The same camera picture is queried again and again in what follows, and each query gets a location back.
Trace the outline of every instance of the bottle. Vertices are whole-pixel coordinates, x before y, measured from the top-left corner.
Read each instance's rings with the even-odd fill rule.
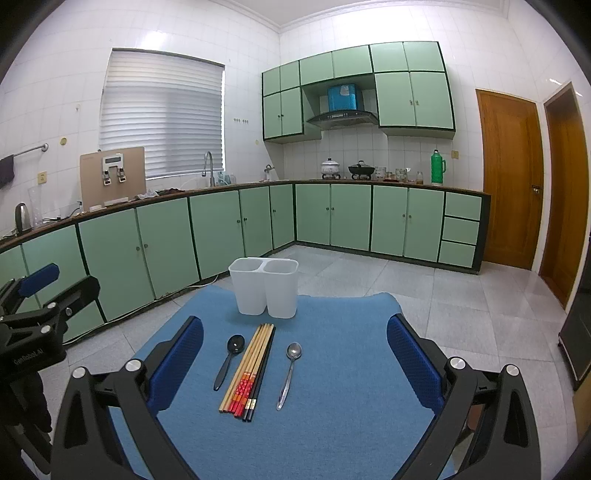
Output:
[[[431,155],[431,183],[433,185],[443,185],[443,174],[446,171],[445,160],[435,149]]]

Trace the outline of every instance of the cabinet door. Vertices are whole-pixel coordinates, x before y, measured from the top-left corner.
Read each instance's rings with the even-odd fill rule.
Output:
[[[247,257],[260,257],[273,250],[269,187],[240,190],[242,232]]]
[[[292,88],[281,92],[281,135],[293,135],[303,132],[300,88]]]
[[[321,53],[300,60],[300,80],[302,85],[335,78],[332,66],[332,52]]]
[[[265,138],[281,136],[281,94],[274,93],[262,100]]]
[[[270,95],[280,90],[280,73],[279,67],[267,70],[262,73],[262,94]]]
[[[408,70],[401,41],[370,45],[374,72],[404,72]]]
[[[369,46],[343,48],[333,51],[335,78],[372,73]]]
[[[377,73],[380,126],[415,126],[413,90],[408,72]]]
[[[50,263],[55,263],[60,268],[59,278],[37,294],[41,304],[86,276],[74,225],[30,240],[22,246],[22,250],[30,272]],[[93,302],[70,318],[67,324],[68,330],[64,334],[64,341],[102,325],[103,317],[96,302]]]
[[[435,41],[406,41],[404,42],[404,53],[408,69],[411,72],[416,70],[444,71],[439,44]]]
[[[0,288],[2,288],[9,280],[17,280],[26,276],[27,268],[22,257],[20,246],[13,247],[0,254]],[[31,310],[37,310],[38,308],[39,304],[37,303],[37,297],[32,296],[22,302],[18,309],[18,313],[30,312]]]
[[[330,186],[330,244],[369,250],[371,185]]]
[[[289,90],[300,86],[300,61],[292,61],[279,67],[281,90]]]
[[[408,189],[374,186],[371,251],[402,256]]]
[[[330,244],[330,185],[297,184],[295,199],[297,239]]]
[[[156,298],[199,281],[187,199],[139,207],[139,234]]]
[[[154,301],[134,210],[82,222],[80,237],[107,321]]]
[[[453,128],[452,99],[445,73],[411,72],[417,127]]]
[[[271,223],[273,248],[294,240],[294,198],[292,185],[271,185]]]
[[[439,190],[408,189],[408,218],[404,256],[437,261],[443,195]]]
[[[238,192],[196,195],[190,206],[201,277],[225,272],[244,256]]]

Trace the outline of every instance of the blue box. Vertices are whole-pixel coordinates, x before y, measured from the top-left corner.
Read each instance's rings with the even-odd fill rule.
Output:
[[[329,111],[358,110],[361,91],[357,90],[354,83],[330,87],[328,90]]]

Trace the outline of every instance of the window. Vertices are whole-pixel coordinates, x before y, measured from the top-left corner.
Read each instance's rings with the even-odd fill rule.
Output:
[[[201,172],[207,151],[214,170],[223,170],[222,79],[218,64],[113,50],[100,110],[100,149],[144,147],[149,179]]]

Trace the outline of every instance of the kitchen countertop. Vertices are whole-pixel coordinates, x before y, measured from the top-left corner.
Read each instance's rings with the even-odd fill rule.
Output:
[[[165,202],[167,200],[174,200],[179,198],[187,198],[192,197],[195,195],[203,195],[207,193],[215,193],[215,192],[228,192],[231,190],[238,190],[244,188],[255,188],[255,187],[262,187],[262,186],[269,186],[269,185],[283,185],[283,184],[302,184],[302,183],[345,183],[345,184],[365,184],[365,185],[389,185],[389,186],[400,186],[400,187],[410,187],[410,188],[419,188],[419,189],[430,189],[430,190],[443,190],[445,192],[456,192],[456,193],[467,193],[467,194],[478,194],[482,196],[489,196],[489,194],[484,192],[478,192],[476,190],[465,190],[465,189],[456,189],[453,187],[445,187],[445,186],[438,186],[438,185],[416,185],[415,183],[402,183],[402,182],[391,182],[391,181],[375,181],[375,180],[350,180],[350,179],[341,179],[341,180],[277,180],[277,181],[259,181],[259,182],[252,182],[252,183],[238,183],[234,185],[227,185],[223,187],[210,187],[205,189],[197,189],[197,190],[184,190],[182,192],[174,192],[167,195],[162,195],[158,197],[151,197],[146,198],[144,200],[132,200],[130,202],[125,203],[118,203],[117,205],[112,205],[110,207],[103,208],[101,210],[95,210],[94,212],[84,212],[76,216],[72,216],[70,218],[60,220],[53,223],[48,223],[42,227],[36,228],[31,232],[25,233],[20,236],[13,237],[3,244],[0,244],[0,253],[11,249],[12,247],[16,247],[27,240],[31,240],[38,236],[44,235],[45,233],[49,233],[53,230],[58,230],[60,228],[75,225],[76,223],[83,222],[84,220],[89,220],[91,218],[100,217],[103,215],[108,215],[110,213],[120,212],[122,210],[127,210],[130,208],[136,208],[143,205],[150,205],[152,203],[158,202]]]

